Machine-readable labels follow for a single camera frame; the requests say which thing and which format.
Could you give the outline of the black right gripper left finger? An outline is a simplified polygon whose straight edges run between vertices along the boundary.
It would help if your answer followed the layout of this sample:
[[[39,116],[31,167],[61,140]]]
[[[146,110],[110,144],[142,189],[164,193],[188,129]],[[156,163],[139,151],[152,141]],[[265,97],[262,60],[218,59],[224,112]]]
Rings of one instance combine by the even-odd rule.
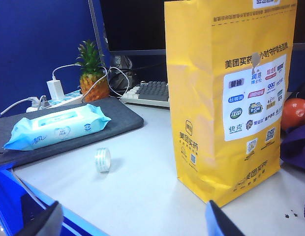
[[[63,223],[62,206],[58,201],[46,208],[30,224],[28,236],[59,236]]]

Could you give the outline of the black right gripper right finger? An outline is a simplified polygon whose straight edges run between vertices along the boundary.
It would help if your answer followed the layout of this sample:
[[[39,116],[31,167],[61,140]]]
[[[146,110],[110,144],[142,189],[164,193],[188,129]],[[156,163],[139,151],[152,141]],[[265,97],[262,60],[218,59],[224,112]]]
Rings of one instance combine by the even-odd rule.
[[[205,218],[209,236],[244,236],[213,200],[207,203]]]

